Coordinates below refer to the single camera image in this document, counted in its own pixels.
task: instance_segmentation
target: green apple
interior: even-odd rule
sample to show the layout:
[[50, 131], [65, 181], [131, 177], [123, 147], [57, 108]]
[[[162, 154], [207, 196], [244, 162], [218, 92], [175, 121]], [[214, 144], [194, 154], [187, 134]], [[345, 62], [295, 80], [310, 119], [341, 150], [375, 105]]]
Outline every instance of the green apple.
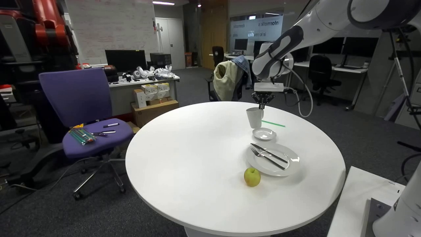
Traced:
[[244, 176], [249, 187], [256, 187], [261, 183], [261, 172], [254, 167], [249, 167]]

